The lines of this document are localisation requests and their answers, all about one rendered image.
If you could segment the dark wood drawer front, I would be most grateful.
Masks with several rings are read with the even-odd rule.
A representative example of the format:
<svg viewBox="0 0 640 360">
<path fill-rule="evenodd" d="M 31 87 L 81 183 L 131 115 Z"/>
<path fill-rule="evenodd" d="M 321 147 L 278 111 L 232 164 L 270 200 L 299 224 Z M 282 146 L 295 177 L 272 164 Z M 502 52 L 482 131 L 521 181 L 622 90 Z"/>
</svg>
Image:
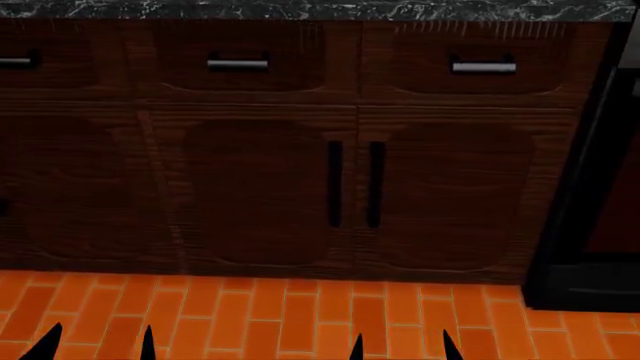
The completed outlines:
<svg viewBox="0 0 640 360">
<path fill-rule="evenodd" d="M 0 70 L 0 99 L 106 101 L 133 86 L 116 20 L 0 18 L 0 57 L 39 50 L 34 70 Z"/>
<path fill-rule="evenodd" d="M 361 96 L 369 104 L 579 108 L 612 23 L 430 20 L 364 23 Z M 499 61 L 515 74 L 452 74 L 450 57 Z"/>
<path fill-rule="evenodd" d="M 157 101 L 341 104 L 357 97 L 361 26 L 340 21 L 148 20 L 138 90 Z M 268 72 L 218 72 L 208 54 L 256 59 Z"/>
</svg>

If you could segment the black oven stove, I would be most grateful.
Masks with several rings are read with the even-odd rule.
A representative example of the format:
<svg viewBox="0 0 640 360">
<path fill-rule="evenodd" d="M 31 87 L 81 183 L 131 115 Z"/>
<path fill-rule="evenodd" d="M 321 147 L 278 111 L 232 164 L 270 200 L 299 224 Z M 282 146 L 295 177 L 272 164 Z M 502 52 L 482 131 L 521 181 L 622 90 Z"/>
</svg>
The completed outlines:
<svg viewBox="0 0 640 360">
<path fill-rule="evenodd" d="M 521 290 L 537 310 L 640 313 L 640 11 L 607 42 Z"/>
</svg>

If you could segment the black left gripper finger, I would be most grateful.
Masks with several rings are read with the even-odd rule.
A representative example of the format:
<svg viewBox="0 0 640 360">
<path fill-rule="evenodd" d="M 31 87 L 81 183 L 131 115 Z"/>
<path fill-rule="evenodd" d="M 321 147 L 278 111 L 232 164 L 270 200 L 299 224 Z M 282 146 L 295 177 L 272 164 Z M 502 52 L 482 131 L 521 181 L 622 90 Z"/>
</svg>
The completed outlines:
<svg viewBox="0 0 640 360">
<path fill-rule="evenodd" d="M 156 360 L 153 333 L 150 325 L 147 326 L 144 332 L 139 360 Z"/>
<path fill-rule="evenodd" d="M 54 360 L 58 350 L 63 326 L 56 323 L 18 360 Z"/>
</svg>

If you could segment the dark wood base cabinet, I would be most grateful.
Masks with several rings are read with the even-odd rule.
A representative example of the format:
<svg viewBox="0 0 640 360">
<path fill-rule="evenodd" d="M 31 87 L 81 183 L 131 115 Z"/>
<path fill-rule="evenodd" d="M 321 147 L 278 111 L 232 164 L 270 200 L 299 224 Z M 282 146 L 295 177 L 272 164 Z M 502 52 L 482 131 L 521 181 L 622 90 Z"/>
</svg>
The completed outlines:
<svg viewBox="0 0 640 360">
<path fill-rule="evenodd" d="M 0 269 L 517 284 L 614 29 L 0 17 Z"/>
</svg>

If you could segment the dark marble countertop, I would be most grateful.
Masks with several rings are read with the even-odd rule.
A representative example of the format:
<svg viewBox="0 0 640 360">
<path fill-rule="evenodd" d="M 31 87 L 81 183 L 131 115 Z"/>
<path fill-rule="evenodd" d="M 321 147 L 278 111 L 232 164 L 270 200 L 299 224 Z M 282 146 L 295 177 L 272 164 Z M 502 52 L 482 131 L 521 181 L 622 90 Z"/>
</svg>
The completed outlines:
<svg viewBox="0 0 640 360">
<path fill-rule="evenodd" d="M 0 18 L 628 22 L 640 0 L 0 0 Z"/>
</svg>

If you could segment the dark wood cabinet door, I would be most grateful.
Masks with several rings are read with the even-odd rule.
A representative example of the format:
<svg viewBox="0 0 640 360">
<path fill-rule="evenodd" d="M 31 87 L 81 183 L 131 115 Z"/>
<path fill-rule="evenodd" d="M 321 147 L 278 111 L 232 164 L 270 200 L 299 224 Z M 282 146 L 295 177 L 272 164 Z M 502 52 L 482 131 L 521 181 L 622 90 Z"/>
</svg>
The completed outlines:
<svg viewBox="0 0 640 360">
<path fill-rule="evenodd" d="M 150 104 L 139 119 L 188 274 L 351 274 L 355 107 Z M 338 228 L 327 216 L 332 140 L 343 144 Z"/>
<path fill-rule="evenodd" d="M 0 101 L 0 199 L 0 269 L 182 270 L 129 104 Z"/>
<path fill-rule="evenodd" d="M 521 284 L 578 115 L 566 109 L 361 107 L 355 275 Z M 367 224 L 369 144 L 386 144 L 381 218 Z"/>
</svg>

